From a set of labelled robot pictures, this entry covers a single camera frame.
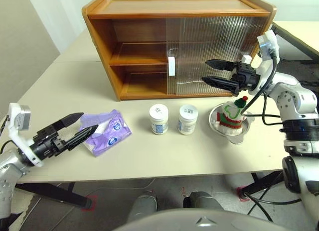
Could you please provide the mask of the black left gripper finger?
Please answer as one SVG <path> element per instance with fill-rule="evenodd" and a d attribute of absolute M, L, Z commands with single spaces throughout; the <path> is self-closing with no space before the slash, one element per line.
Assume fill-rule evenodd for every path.
<path fill-rule="evenodd" d="M 52 126 L 55 129 L 63 129 L 69 127 L 70 125 L 74 124 L 84 113 L 73 113 L 69 114 L 60 120 L 54 122 Z"/>
<path fill-rule="evenodd" d="M 98 128 L 98 125 L 93 125 L 86 127 L 79 132 L 77 132 L 71 139 L 66 141 L 65 147 L 67 150 L 72 150 L 75 148 L 77 145 L 85 142 Z"/>

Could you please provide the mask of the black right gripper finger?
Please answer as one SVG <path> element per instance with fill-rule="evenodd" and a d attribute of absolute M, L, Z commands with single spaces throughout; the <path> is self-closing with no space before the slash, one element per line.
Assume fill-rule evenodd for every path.
<path fill-rule="evenodd" d="M 206 76 L 201 78 L 207 85 L 230 91 L 234 96 L 239 95 L 239 83 L 216 76 Z"/>
<path fill-rule="evenodd" d="M 236 67 L 235 62 L 230 62 L 221 59 L 210 59 L 205 62 L 208 66 L 213 69 L 221 70 L 221 71 L 233 71 Z"/>

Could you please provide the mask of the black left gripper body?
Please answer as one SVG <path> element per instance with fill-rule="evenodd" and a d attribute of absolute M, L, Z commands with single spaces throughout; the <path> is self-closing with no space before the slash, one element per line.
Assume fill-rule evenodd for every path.
<path fill-rule="evenodd" d="M 52 156 L 57 156 L 68 149 L 67 142 L 59 138 L 58 131 L 65 128 L 63 124 L 51 124 L 33 137 L 31 151 L 40 159 L 44 160 Z"/>

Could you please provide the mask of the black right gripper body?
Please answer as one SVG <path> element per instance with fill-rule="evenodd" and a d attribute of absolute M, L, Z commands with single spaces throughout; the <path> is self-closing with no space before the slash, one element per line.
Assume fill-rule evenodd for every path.
<path fill-rule="evenodd" d="M 236 62 L 234 73 L 230 80 L 235 82 L 238 91 L 252 91 L 257 87 L 260 76 L 250 64 Z"/>

